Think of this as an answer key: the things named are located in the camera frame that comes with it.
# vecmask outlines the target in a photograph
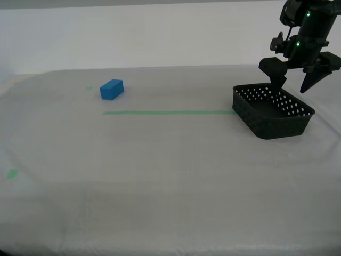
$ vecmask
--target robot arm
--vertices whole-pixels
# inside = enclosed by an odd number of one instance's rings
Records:
[[[280,21],[290,27],[286,40],[281,32],[273,38],[270,50],[282,53],[288,61],[265,58],[259,68],[271,80],[272,90],[278,92],[286,81],[288,69],[303,68],[306,73],[301,93],[306,92],[318,81],[341,68],[341,58],[322,52],[328,46],[327,36],[338,15],[341,14],[341,0],[287,0]],[[300,27],[298,35],[290,36],[292,27]]]

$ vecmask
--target white backdrop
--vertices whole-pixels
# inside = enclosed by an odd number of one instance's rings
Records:
[[[256,64],[288,27],[284,1],[0,10],[0,67],[60,69]],[[329,51],[341,54],[341,19]]]

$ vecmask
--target black basket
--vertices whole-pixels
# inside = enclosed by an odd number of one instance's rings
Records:
[[[274,94],[270,88],[270,83],[233,87],[232,108],[261,139],[301,135],[315,110],[283,89]]]

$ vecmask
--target green tape mark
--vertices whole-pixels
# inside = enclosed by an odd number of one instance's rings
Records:
[[[103,115],[234,115],[234,111],[225,110],[171,110],[171,111],[139,111],[139,110],[126,110],[126,111],[104,111]]]
[[[15,178],[15,176],[18,175],[18,173],[19,173],[19,170],[17,170],[17,169],[10,169],[7,176],[6,176],[6,179],[9,179],[9,180],[13,179],[13,178]]]

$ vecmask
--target blue cube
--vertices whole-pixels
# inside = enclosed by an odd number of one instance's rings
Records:
[[[113,79],[108,83],[104,84],[100,88],[100,92],[103,100],[113,100],[114,98],[116,98],[117,96],[124,92],[123,81]]]

